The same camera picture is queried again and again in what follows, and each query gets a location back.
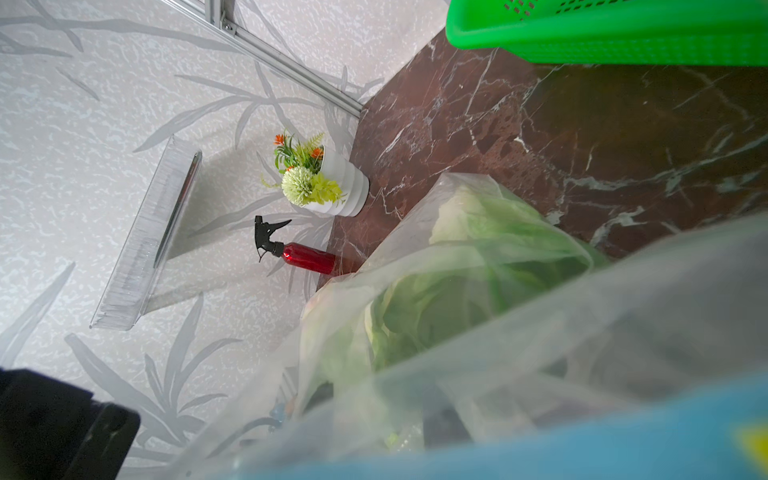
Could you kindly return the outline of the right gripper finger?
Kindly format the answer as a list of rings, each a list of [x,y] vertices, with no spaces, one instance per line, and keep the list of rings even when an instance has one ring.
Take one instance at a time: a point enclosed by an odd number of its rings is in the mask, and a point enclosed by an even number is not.
[[[1,371],[3,479],[115,479],[138,412],[27,369]]]

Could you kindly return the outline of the chinese cabbage front one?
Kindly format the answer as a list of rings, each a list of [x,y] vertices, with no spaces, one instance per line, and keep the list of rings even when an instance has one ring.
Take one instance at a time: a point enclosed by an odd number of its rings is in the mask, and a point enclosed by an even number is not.
[[[410,360],[578,276],[566,259],[327,282],[307,313],[301,377],[338,389]]]

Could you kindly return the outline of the blue-zip clear bag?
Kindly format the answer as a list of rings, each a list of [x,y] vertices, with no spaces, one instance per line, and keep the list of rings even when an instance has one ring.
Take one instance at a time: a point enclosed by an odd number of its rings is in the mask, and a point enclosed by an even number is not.
[[[441,175],[348,275],[379,286],[411,273],[504,263],[466,243],[429,243],[439,207],[462,186],[510,192],[487,175]],[[353,456],[445,452],[765,370],[767,217],[653,243],[344,389],[308,387],[301,377],[316,295],[286,343],[164,478],[238,478]]]

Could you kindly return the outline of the chinese cabbage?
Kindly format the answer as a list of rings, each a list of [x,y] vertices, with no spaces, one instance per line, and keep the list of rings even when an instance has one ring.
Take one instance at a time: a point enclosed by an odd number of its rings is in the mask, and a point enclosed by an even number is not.
[[[549,224],[514,194],[479,193],[465,186],[439,207],[429,243],[466,243],[504,263],[552,266],[564,261],[567,265],[557,269],[563,279],[610,264],[604,254]]]

